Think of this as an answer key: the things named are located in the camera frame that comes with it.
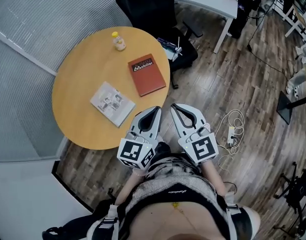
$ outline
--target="bottle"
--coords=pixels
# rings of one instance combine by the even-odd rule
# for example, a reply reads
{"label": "bottle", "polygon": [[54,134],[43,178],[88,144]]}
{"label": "bottle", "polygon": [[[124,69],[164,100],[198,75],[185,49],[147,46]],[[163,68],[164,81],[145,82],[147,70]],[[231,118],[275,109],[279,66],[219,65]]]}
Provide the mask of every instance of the bottle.
{"label": "bottle", "polygon": [[112,37],[113,37],[113,43],[115,45],[115,48],[118,51],[123,51],[127,47],[124,43],[123,38],[119,36],[118,32],[114,31],[112,33]]}

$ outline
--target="yellow bottle cap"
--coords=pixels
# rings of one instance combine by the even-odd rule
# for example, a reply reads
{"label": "yellow bottle cap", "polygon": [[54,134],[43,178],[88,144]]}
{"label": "yellow bottle cap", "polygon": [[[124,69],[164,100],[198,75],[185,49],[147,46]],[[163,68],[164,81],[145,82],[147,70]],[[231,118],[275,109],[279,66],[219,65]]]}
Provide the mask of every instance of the yellow bottle cap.
{"label": "yellow bottle cap", "polygon": [[116,32],[116,31],[114,31],[114,32],[112,33],[112,37],[113,37],[113,38],[117,38],[117,37],[118,37],[118,35],[119,35],[119,33],[118,33],[118,32]]}

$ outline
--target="black table base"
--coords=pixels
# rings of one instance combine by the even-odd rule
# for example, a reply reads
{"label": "black table base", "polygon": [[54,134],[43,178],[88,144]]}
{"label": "black table base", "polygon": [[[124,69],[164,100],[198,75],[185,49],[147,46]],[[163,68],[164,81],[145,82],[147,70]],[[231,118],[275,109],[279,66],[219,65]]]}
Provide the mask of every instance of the black table base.
{"label": "black table base", "polygon": [[289,125],[292,116],[293,108],[303,105],[306,103],[306,97],[299,99],[295,102],[291,102],[289,98],[281,91],[279,93],[278,104],[276,112],[284,119],[284,121]]}

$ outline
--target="book cover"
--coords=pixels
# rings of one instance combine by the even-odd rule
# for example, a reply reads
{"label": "book cover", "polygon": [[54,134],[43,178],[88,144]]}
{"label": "book cover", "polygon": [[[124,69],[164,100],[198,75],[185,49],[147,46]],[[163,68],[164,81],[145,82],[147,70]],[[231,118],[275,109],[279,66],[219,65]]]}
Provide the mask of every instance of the book cover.
{"label": "book cover", "polygon": [[120,127],[135,107],[135,103],[104,82],[90,102],[113,124]]}
{"label": "book cover", "polygon": [[147,54],[128,63],[137,92],[147,95],[166,86],[152,54]]}

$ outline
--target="wooden floor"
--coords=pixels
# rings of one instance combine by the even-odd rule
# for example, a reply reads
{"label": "wooden floor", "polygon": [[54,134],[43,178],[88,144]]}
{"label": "wooden floor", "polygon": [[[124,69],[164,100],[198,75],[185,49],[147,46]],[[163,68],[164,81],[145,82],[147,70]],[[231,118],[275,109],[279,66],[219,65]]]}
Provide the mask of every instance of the wooden floor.
{"label": "wooden floor", "polygon": [[[247,51],[248,41],[256,29],[254,20],[247,23],[240,39],[227,36],[219,53],[214,54],[224,19],[191,6],[178,5],[176,11],[179,23],[185,14],[193,16],[204,35],[192,38],[199,55],[193,66],[175,74],[179,89],[169,89],[162,108],[161,135],[173,152],[180,151],[170,114],[170,104],[174,102],[200,109],[213,131],[226,113],[241,110],[245,117],[245,135],[239,153],[233,159],[220,160],[229,172],[216,166],[223,180],[237,185],[237,202],[260,214],[262,223],[256,239],[284,239],[285,234],[273,230],[273,225],[285,224],[288,229],[297,216],[283,198],[276,200],[273,195],[281,192],[279,176],[292,173],[293,161],[299,165],[298,174],[306,167],[306,105],[293,110],[290,125],[276,113],[280,91],[285,91],[287,81],[283,74]],[[301,38],[296,31],[285,38],[290,25],[275,12],[264,21],[262,31],[251,41],[253,52],[271,66],[283,69],[289,78],[294,73],[295,46],[302,45]],[[295,68],[296,71],[301,68],[299,62]],[[217,136],[220,144],[226,143],[227,132],[228,126],[224,123]],[[109,188],[118,193],[131,173],[117,161],[116,154],[116,148],[88,150],[71,144],[57,174],[77,196],[95,208],[100,200],[108,197]],[[221,149],[220,155],[226,156],[227,151]]]}

